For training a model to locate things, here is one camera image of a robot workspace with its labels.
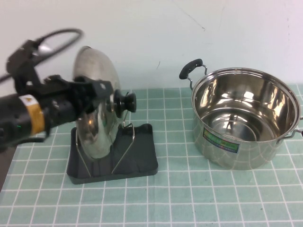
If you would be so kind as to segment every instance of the pot rim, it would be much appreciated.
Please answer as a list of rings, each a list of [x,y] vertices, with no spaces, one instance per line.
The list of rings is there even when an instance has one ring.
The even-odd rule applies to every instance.
[[[198,90],[199,87],[201,87],[201,85],[208,80],[213,79],[214,77],[218,77],[218,76],[222,76],[224,74],[226,74],[227,72],[236,72],[236,73],[249,73],[253,76],[258,76],[261,78],[266,78],[270,81],[273,82],[273,84],[275,86],[277,86],[278,88],[283,89],[284,91],[287,91],[289,93],[289,95],[287,95],[288,97],[291,97],[294,102],[294,107],[297,113],[296,119],[293,123],[293,125],[289,128],[289,130],[287,130],[285,133],[283,133],[282,135],[280,135],[277,138],[274,138],[272,140],[265,140],[265,141],[246,141],[246,140],[237,140],[237,139],[233,139],[230,137],[227,137],[225,135],[222,135],[221,133],[217,132],[216,130],[214,130],[213,128],[209,127],[204,121],[201,120],[200,116],[198,115],[196,108],[195,108],[195,104],[194,104],[194,99],[196,96],[196,92]],[[300,104],[299,104],[299,100],[297,99],[297,96],[295,95],[295,93],[293,92],[293,90],[283,81],[281,81],[280,79],[272,76],[271,74],[268,74],[266,72],[263,71],[259,71],[259,70],[255,70],[255,69],[251,69],[251,68],[224,68],[224,69],[220,69],[220,70],[215,70],[205,76],[203,76],[200,80],[198,80],[198,82],[196,82],[195,86],[193,87],[192,93],[191,93],[191,104],[192,104],[192,108],[195,112],[195,116],[203,123],[205,124],[209,129],[211,129],[213,132],[217,133],[218,135],[222,136],[225,139],[228,140],[235,140],[235,141],[239,141],[241,143],[243,142],[247,142],[247,143],[264,143],[264,142],[273,142],[275,140],[280,141],[282,140],[285,136],[287,136],[289,133],[293,132],[295,130],[295,128],[297,127],[297,125],[299,124],[300,121],[300,117],[301,117],[301,108],[300,108]]]

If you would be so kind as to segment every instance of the white wall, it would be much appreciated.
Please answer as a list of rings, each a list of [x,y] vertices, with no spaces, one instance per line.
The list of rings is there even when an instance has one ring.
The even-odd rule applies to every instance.
[[[250,67],[303,82],[302,8],[302,0],[0,0],[0,72],[26,39],[73,26],[85,38],[39,66],[42,78],[71,79],[76,52],[89,45],[110,57],[124,88],[186,87],[178,74],[196,58],[210,71]],[[0,94],[12,91],[0,85]]]

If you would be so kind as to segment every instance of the tabletop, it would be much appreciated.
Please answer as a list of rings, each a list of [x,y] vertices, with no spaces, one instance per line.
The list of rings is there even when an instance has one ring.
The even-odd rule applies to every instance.
[[[292,84],[303,108],[303,84]],[[0,226],[301,227],[303,139],[286,140],[274,159],[231,171],[193,143],[189,88],[133,90],[135,126],[153,126],[154,176],[74,185],[66,174],[68,123],[43,144],[19,146],[0,193]]]

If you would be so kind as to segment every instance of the pot handle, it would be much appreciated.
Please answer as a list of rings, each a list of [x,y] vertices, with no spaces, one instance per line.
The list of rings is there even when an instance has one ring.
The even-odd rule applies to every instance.
[[[190,81],[189,87],[193,90],[193,81],[191,78],[188,77],[189,73],[191,73],[196,67],[203,66],[205,68],[204,74],[207,74],[207,67],[203,64],[202,59],[196,59],[188,63],[186,66],[183,67],[179,74],[180,79],[188,79]]]
[[[296,130],[293,130],[293,132],[292,132],[292,134],[291,134],[290,136],[284,136],[283,138],[279,139],[279,140],[277,141],[277,143],[279,143],[279,142],[282,141],[282,140],[290,139],[290,138],[294,137],[294,135],[295,135],[296,132],[301,133],[301,135],[302,135],[302,137],[303,137],[303,131],[300,131],[300,130],[296,129]]]

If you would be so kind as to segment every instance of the lid knob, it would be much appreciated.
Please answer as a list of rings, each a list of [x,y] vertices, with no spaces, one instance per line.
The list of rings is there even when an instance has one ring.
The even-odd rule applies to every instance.
[[[114,110],[117,117],[121,118],[123,111],[128,110],[132,113],[137,110],[137,99],[136,94],[126,94],[125,96],[121,94],[120,90],[116,90],[114,93]]]

